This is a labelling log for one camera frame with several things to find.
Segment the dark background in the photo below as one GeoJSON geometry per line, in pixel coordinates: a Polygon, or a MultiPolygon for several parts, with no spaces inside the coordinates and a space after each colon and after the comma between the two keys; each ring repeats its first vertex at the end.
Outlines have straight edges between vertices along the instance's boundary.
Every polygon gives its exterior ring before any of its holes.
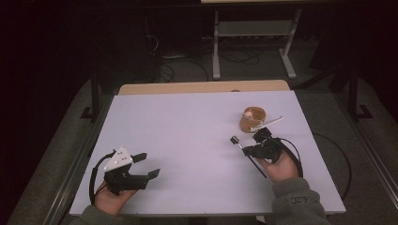
{"type": "MultiPolygon", "coordinates": [[[[174,46],[198,55],[201,37],[212,35],[213,14],[208,11],[157,11],[148,16],[146,12],[88,13],[76,6],[70,1],[1,2],[0,171],[1,204],[6,207],[0,211],[1,224],[7,222],[69,104],[94,70],[108,93],[122,83],[154,82],[157,59],[148,53],[145,34],[160,38],[164,49],[174,46]]],[[[224,15],[256,19],[264,13],[224,15]]],[[[314,68],[328,69],[354,55],[360,76],[398,121],[393,92],[398,84],[397,20],[389,2],[368,7],[308,7],[296,38],[321,40],[314,68]]]]}

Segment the black cable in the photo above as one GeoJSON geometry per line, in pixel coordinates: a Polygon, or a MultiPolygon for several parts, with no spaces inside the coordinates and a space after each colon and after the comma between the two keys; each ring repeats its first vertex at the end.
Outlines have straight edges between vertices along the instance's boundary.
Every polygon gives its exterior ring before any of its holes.
{"type": "Polygon", "coordinates": [[[343,151],[343,149],[339,146],[339,144],[337,144],[336,142],[334,142],[332,139],[330,139],[330,138],[328,138],[328,137],[326,137],[326,136],[324,136],[324,135],[322,135],[322,134],[319,134],[319,133],[315,133],[315,132],[313,132],[313,135],[316,135],[316,136],[319,136],[319,137],[321,137],[321,138],[324,138],[325,140],[328,140],[329,142],[331,142],[332,144],[334,144],[336,147],[337,147],[337,149],[339,149],[340,150],[340,152],[343,154],[343,156],[344,156],[344,159],[345,159],[345,162],[346,162],[346,164],[347,164],[347,168],[348,168],[348,182],[347,182],[347,187],[345,188],[345,191],[344,191],[344,193],[343,193],[343,195],[342,195],[342,200],[344,200],[345,199],[345,197],[346,197],[346,195],[347,195],[347,193],[348,193],[348,191],[349,191],[349,189],[351,188],[351,181],[352,181],[352,168],[351,168],[351,163],[350,163],[350,161],[349,161],[349,158],[348,158],[348,156],[346,155],[346,153],[343,151]]]}
{"type": "Polygon", "coordinates": [[[206,81],[208,82],[208,73],[205,67],[203,67],[200,63],[191,61],[191,60],[183,60],[183,61],[171,61],[171,62],[165,62],[164,64],[173,64],[173,63],[192,63],[197,66],[199,66],[206,74],[206,81]]]}
{"type": "Polygon", "coordinates": [[[301,162],[301,157],[299,156],[299,150],[297,149],[297,147],[294,144],[292,144],[290,141],[288,141],[287,139],[283,139],[283,138],[279,138],[279,139],[281,139],[282,141],[290,143],[295,148],[295,150],[296,150],[296,152],[298,154],[298,161],[301,162]]]}
{"type": "Polygon", "coordinates": [[[169,83],[170,81],[172,81],[174,79],[175,72],[174,72],[174,70],[171,67],[169,67],[167,65],[163,64],[163,65],[161,65],[161,67],[166,67],[166,68],[170,69],[171,73],[167,73],[163,69],[161,69],[161,73],[164,73],[164,74],[170,76],[170,78],[168,80],[166,80],[164,77],[161,76],[165,80],[166,83],[169,83]]]}
{"type": "Polygon", "coordinates": [[[257,164],[255,164],[254,160],[253,160],[251,157],[248,157],[248,159],[252,162],[252,164],[255,166],[255,168],[257,168],[257,170],[258,170],[261,174],[263,174],[264,178],[267,179],[266,174],[257,166],[257,164]]]}
{"type": "Polygon", "coordinates": [[[103,157],[102,159],[100,159],[99,162],[97,163],[97,165],[93,168],[93,171],[92,171],[91,177],[90,177],[90,185],[88,187],[88,194],[90,196],[91,204],[93,204],[93,205],[96,200],[96,195],[94,194],[94,186],[96,183],[96,177],[97,177],[97,172],[99,170],[99,166],[103,160],[105,160],[106,158],[111,158],[115,154],[115,152],[116,151],[114,150],[113,153],[110,153],[110,154],[106,155],[105,157],[103,157]]]}

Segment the small object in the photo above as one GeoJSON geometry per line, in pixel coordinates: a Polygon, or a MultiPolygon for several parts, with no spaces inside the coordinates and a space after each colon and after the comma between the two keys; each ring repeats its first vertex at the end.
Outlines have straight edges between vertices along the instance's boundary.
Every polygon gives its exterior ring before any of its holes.
{"type": "Polygon", "coordinates": [[[243,116],[248,120],[253,120],[253,110],[248,110],[244,112],[243,116]]]}
{"type": "Polygon", "coordinates": [[[256,106],[251,106],[243,111],[240,119],[240,129],[245,133],[254,133],[251,128],[257,127],[266,120],[266,112],[256,106]]]}

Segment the table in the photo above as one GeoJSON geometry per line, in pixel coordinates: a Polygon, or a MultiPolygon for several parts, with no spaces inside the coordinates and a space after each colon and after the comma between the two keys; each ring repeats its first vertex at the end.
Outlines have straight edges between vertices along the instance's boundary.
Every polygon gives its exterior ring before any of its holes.
{"type": "MultiPolygon", "coordinates": [[[[254,144],[252,134],[238,127],[248,106],[265,109],[266,121],[283,115],[282,122],[269,127],[274,137],[286,138],[298,148],[304,177],[320,194],[326,212],[344,212],[295,93],[284,81],[123,86],[114,98],[69,212],[80,215],[89,205],[91,169],[112,149],[124,145],[132,155],[148,153],[145,161],[132,165],[131,174],[158,168],[161,173],[125,205],[122,214],[211,217],[270,213],[274,198],[271,182],[229,141],[237,135],[242,146],[254,144]]],[[[102,179],[99,171],[96,184],[102,179]]]]}

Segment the wire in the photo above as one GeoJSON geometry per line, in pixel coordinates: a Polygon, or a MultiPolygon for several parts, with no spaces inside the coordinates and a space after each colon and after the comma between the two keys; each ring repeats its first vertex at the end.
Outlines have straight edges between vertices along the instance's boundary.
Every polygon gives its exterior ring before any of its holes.
{"type": "Polygon", "coordinates": [[[195,64],[197,66],[199,66],[206,74],[206,81],[208,82],[208,73],[205,67],[203,67],[200,63],[197,63],[195,61],[191,61],[191,60],[184,60],[184,61],[171,61],[171,62],[166,62],[165,64],[173,64],[173,63],[192,63],[195,64]]]}
{"type": "Polygon", "coordinates": [[[167,73],[161,68],[161,73],[170,76],[170,78],[168,80],[166,80],[163,76],[161,76],[165,80],[165,82],[169,83],[170,81],[173,81],[174,80],[174,76],[175,76],[174,70],[171,67],[167,66],[167,65],[161,65],[161,67],[166,67],[166,68],[169,68],[171,70],[171,73],[167,73]]]}
{"type": "Polygon", "coordinates": [[[344,193],[343,193],[343,195],[342,195],[342,200],[344,200],[345,197],[346,197],[346,195],[347,195],[347,193],[348,193],[348,191],[349,191],[349,189],[351,188],[351,181],[352,181],[352,168],[351,168],[351,163],[350,163],[350,161],[349,161],[349,159],[348,159],[348,156],[347,156],[346,153],[343,151],[343,149],[339,146],[339,144],[337,144],[336,142],[334,142],[332,139],[330,139],[330,138],[328,138],[328,137],[326,137],[326,136],[324,136],[324,135],[322,135],[322,134],[315,133],[315,132],[313,132],[313,135],[319,136],[319,137],[321,137],[321,138],[324,138],[324,139],[328,140],[329,142],[331,142],[332,144],[334,144],[334,146],[336,146],[337,149],[339,149],[340,152],[341,152],[341,153],[343,154],[343,156],[344,156],[344,159],[345,159],[345,162],[346,162],[347,168],[348,168],[348,182],[347,182],[347,187],[345,188],[345,191],[344,191],[344,193]]]}
{"type": "Polygon", "coordinates": [[[290,141],[288,141],[287,139],[283,139],[283,138],[279,138],[279,139],[281,139],[282,141],[290,143],[295,148],[296,152],[298,153],[298,161],[301,162],[301,157],[299,156],[299,150],[297,149],[297,147],[294,144],[292,144],[290,141]]]}
{"type": "Polygon", "coordinates": [[[90,184],[89,184],[89,187],[88,187],[89,188],[88,193],[89,193],[89,196],[90,196],[90,201],[91,201],[91,204],[93,204],[93,205],[94,205],[94,202],[96,200],[96,194],[94,194],[94,186],[95,186],[95,182],[96,182],[96,177],[97,177],[97,172],[99,170],[99,166],[100,166],[100,164],[102,163],[103,160],[105,160],[106,158],[111,158],[115,154],[115,152],[116,151],[114,150],[113,153],[110,153],[110,154],[106,155],[105,157],[102,157],[99,160],[99,162],[97,163],[96,167],[93,168],[93,171],[92,171],[91,177],[90,177],[90,184]]]}

